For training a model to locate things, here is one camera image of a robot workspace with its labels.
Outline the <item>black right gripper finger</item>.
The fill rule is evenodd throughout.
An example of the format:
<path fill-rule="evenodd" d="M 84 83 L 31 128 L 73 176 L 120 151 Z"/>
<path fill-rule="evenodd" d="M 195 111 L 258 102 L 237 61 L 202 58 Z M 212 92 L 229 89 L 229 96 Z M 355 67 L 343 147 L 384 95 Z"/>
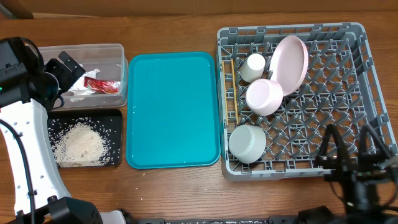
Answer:
<path fill-rule="evenodd" d="M 366 152 L 368 149 L 366 146 L 368 136 L 371 137 L 374 145 L 378 148 L 378 152 L 376 154 L 368 154 Z M 379 137 L 374 128 L 370 124 L 365 124 L 360 129 L 359 134 L 359 162 L 381 162 L 392 157 L 393 153 Z"/>
<path fill-rule="evenodd" d="M 336 156 L 328 156 L 330 138 L 333 138 Z M 317 154 L 317 165 L 351 165 L 348 150 L 334 124 L 328 124 Z"/>

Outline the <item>white napkin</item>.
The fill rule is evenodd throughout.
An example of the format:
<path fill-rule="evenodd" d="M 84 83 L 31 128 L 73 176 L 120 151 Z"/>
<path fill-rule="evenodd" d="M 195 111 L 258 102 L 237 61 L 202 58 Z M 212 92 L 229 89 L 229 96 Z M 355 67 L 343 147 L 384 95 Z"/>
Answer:
<path fill-rule="evenodd" d="M 80 96 L 80 95 L 92 95 L 96 93 L 95 90 L 92 90 L 90 88 L 87 88 L 84 86 L 85 84 L 85 78 L 94 78 L 96 79 L 96 74 L 99 73 L 99 69 L 94 69 L 90 72 L 84 73 L 69 89 L 69 92 L 72 92 L 74 96 Z"/>

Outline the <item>red snack wrapper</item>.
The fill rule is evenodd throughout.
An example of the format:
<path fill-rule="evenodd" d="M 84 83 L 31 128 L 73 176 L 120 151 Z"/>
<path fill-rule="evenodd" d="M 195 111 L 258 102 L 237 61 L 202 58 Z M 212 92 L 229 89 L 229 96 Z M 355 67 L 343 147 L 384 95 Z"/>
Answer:
<path fill-rule="evenodd" d="M 98 93 L 113 94 L 119 91 L 120 81 L 99 80 L 86 77 L 84 86 L 95 90 Z"/>

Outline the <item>grey small bowl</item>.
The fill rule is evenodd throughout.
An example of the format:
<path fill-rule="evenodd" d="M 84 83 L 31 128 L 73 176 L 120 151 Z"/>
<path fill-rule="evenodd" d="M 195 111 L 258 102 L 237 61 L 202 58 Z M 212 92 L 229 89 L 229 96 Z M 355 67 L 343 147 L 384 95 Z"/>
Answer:
<path fill-rule="evenodd" d="M 240 162 L 251 164 L 265 153 L 266 135 L 258 126 L 240 125 L 231 133 L 228 146 L 230 153 Z"/>

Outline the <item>pink bowl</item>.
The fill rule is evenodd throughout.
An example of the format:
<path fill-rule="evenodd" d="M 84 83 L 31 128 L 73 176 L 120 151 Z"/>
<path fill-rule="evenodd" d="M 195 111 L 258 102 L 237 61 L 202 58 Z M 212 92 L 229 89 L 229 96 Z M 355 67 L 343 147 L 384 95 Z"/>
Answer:
<path fill-rule="evenodd" d="M 279 83 L 268 79 L 258 79 L 252 82 L 246 90 L 246 104 L 260 116 L 274 113 L 283 99 L 282 87 Z"/>

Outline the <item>pink plate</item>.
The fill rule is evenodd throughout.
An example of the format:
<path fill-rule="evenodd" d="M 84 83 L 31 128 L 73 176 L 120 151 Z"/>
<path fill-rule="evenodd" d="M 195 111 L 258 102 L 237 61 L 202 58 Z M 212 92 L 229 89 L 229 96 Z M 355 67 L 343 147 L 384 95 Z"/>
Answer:
<path fill-rule="evenodd" d="M 276 81 L 287 96 L 298 90 L 308 69 L 308 50 L 297 36 L 281 40 L 271 57 L 271 80 Z"/>

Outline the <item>white paper cup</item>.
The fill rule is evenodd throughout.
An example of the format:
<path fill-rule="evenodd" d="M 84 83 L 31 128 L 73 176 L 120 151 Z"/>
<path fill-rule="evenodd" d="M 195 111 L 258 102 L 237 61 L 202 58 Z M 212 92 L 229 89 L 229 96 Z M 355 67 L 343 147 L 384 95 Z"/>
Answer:
<path fill-rule="evenodd" d="M 266 60 L 261 54 L 251 54 L 240 68 L 241 78 L 248 83 L 260 79 L 265 65 Z"/>

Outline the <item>wooden chopstick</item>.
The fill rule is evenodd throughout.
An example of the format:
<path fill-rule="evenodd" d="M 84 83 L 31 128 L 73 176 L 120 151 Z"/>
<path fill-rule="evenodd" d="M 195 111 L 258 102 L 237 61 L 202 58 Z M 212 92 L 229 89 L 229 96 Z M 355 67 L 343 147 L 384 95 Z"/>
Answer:
<path fill-rule="evenodd" d="M 239 116 L 238 116 L 238 101 L 237 101 L 237 91 L 236 91 L 236 76 L 234 71 L 234 60 L 231 58 L 231 74 L 232 74 L 232 81 L 233 81 L 233 97 L 234 97 L 234 112 L 236 118 L 236 125 L 239 124 Z"/>
<path fill-rule="evenodd" d="M 221 61 L 222 68 L 222 81 L 223 81 L 223 94 L 224 94 L 224 102 L 225 102 L 225 115 L 226 115 L 226 125 L 229 125 L 229 117 L 228 117 L 228 101 L 227 101 L 227 86 L 226 86 L 226 78 L 225 78 L 225 69 L 224 69 L 224 61 Z"/>

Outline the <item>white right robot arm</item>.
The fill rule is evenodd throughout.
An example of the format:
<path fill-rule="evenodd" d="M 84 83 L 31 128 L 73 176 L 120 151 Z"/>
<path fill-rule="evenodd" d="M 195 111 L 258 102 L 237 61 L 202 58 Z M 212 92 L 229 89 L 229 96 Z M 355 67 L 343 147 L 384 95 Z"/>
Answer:
<path fill-rule="evenodd" d="M 397 185 L 397 166 L 383 165 L 394 158 L 392 151 L 370 124 L 359 132 L 358 161 L 349 157 L 345 142 L 334 124 L 326 127 L 315 164 L 331 173 L 324 175 L 330 184 L 337 182 L 342 188 L 340 201 L 345 206 L 345 216 L 334 215 L 326 206 L 303 210 L 295 223 L 397 223 L 397 216 L 386 210 L 397 211 L 391 205 L 397 191 L 385 204 L 379 203 L 377 184 L 391 181 Z"/>

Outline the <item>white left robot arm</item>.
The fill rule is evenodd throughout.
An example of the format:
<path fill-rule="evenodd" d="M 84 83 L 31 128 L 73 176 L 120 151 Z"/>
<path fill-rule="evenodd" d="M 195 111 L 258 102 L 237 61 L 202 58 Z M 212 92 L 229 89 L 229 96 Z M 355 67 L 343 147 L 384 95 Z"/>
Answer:
<path fill-rule="evenodd" d="M 14 223 L 135 222 L 124 209 L 99 212 L 72 198 L 58 172 L 47 113 L 84 73 L 66 52 L 44 62 L 31 40 L 1 40 L 1 132 L 15 185 Z"/>

